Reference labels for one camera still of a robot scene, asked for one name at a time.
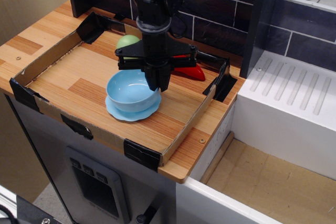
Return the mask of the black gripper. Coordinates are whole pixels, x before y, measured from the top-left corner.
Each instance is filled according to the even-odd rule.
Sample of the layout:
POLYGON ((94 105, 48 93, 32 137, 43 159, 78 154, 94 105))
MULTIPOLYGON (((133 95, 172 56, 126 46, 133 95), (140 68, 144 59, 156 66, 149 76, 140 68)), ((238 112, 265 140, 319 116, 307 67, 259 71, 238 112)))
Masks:
POLYGON ((136 22, 142 38, 135 44, 115 50, 120 69, 140 69, 151 90, 168 89, 171 71, 196 66, 197 47, 177 41, 170 35, 171 22, 160 25, 136 22))

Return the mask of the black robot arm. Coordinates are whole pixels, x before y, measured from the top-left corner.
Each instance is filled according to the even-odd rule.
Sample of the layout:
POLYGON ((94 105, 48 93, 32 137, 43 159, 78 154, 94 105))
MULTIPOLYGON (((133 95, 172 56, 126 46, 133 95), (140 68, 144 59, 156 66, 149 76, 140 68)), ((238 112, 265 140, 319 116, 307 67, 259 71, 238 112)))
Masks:
POLYGON ((171 30, 183 0, 134 0, 138 9, 137 28, 142 39, 115 50, 121 70, 140 69, 153 91, 168 89, 175 68, 195 67, 196 46, 178 41, 171 30))

